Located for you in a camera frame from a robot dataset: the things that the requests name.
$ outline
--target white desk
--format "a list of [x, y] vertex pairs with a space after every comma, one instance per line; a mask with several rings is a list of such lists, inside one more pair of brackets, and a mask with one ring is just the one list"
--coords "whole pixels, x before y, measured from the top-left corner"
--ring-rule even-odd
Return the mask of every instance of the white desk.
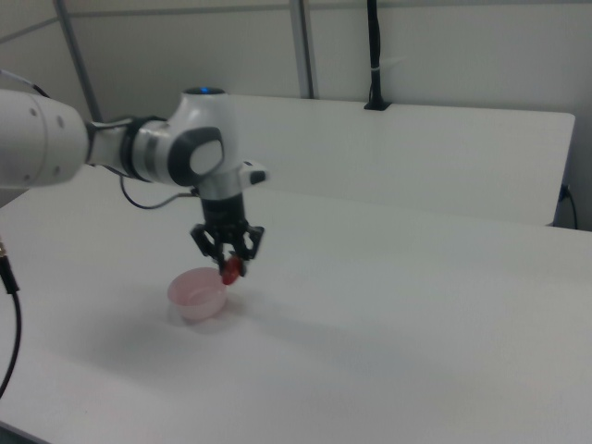
[[574, 128], [559, 113], [233, 96], [274, 190], [552, 222]]
[[[24, 312], [0, 421], [55, 444], [592, 437], [589, 233], [261, 189], [246, 205], [260, 257], [192, 327], [165, 293], [208, 264], [197, 200], [143, 212], [87, 167], [0, 210]], [[0, 298], [3, 371], [12, 316]]]

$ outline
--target table surface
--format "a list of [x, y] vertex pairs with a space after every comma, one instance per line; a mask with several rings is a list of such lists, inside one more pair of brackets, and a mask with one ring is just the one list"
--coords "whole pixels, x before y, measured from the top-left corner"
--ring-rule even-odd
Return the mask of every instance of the table surface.
[[[85, 167], [2, 208], [24, 336], [0, 421], [55, 444], [592, 437], [589, 233], [262, 188], [245, 199], [262, 250], [195, 325], [166, 291], [209, 264], [189, 236], [199, 201], [143, 212]], [[0, 368], [12, 317], [0, 298]]]
[[559, 113], [232, 96], [245, 157], [279, 191], [553, 221], [574, 128]]

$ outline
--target cable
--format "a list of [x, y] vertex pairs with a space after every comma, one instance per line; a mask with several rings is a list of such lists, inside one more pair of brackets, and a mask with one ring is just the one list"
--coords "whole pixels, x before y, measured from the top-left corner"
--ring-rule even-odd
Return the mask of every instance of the cable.
[[48, 99], [50, 98], [49, 95], [47, 95], [47, 92], [45, 92], [44, 90], [42, 90], [41, 87], [37, 86], [32, 81], [25, 79], [24, 77], [20, 77], [18, 74], [15, 74], [15, 73], [10, 72], [10, 71], [6, 71], [5, 69], [0, 69], [0, 76], [8, 77], [9, 79], [12, 79], [14, 81], [17, 81], [19, 83], [24, 83], [25, 85], [31, 87], [37, 93], [39, 93], [40, 95], [42, 95], [43, 97], [47, 97]]
[[8, 386], [8, 382], [10, 381], [10, 377], [12, 376], [12, 372], [15, 369], [15, 365], [17, 364], [17, 357], [19, 357], [19, 349], [20, 349], [20, 335], [22, 332], [22, 314], [20, 312], [20, 301], [19, 301], [19, 294], [14, 292], [11, 293], [12, 301], [15, 304], [15, 316], [17, 319], [17, 333], [15, 335], [15, 345], [12, 348], [12, 356], [10, 356], [10, 364], [8, 364], [8, 369], [6, 370], [6, 374], [4, 376], [4, 380], [2, 381], [2, 386], [0, 386], [0, 399], [4, 395], [6, 391], [6, 387]]
[[8, 256], [6, 255], [6, 249], [4, 248], [4, 244], [0, 240], [0, 277], [4, 282], [4, 286], [6, 288], [6, 292], [12, 296], [12, 301], [15, 304], [15, 317], [16, 317], [16, 324], [17, 324], [17, 333], [15, 335], [15, 345], [12, 349], [12, 355], [10, 356], [10, 363], [8, 364], [8, 369], [6, 370], [6, 374], [4, 379], [2, 380], [2, 385], [0, 386], [0, 398], [4, 395], [6, 391], [6, 387], [8, 386], [8, 382], [10, 381], [10, 377], [12, 376], [12, 372], [15, 369], [15, 365], [17, 364], [17, 357], [19, 356], [19, 349], [20, 349], [20, 336], [22, 332], [22, 313], [20, 311], [20, 301], [19, 301], [19, 285], [15, 280], [15, 276], [12, 273], [12, 269], [10, 267], [10, 262], [8, 261]]
[[130, 197], [128, 192], [126, 191], [124, 178], [125, 178], [125, 176], [123, 176], [122, 174], [119, 174], [119, 188], [121, 188], [121, 192], [123, 193], [123, 196], [128, 200], [128, 202], [130, 204], [132, 204], [136, 208], [140, 208], [141, 210], [156, 210], [158, 208], [162, 208], [163, 206], [170, 204], [171, 202], [178, 199], [179, 197], [199, 197], [197, 190], [193, 189], [193, 190], [191, 190], [191, 192], [180, 192], [179, 194], [175, 194], [175, 195], [169, 197], [168, 199], [164, 200], [163, 202], [157, 203], [156, 205], [141, 205], [141, 204], [135, 202]]
[[572, 212], [573, 212], [573, 229], [577, 228], [577, 211], [575, 211], [575, 202], [574, 197], [572, 196], [572, 192], [569, 188], [565, 190], [565, 197], [569, 197], [570, 203], [572, 204]]

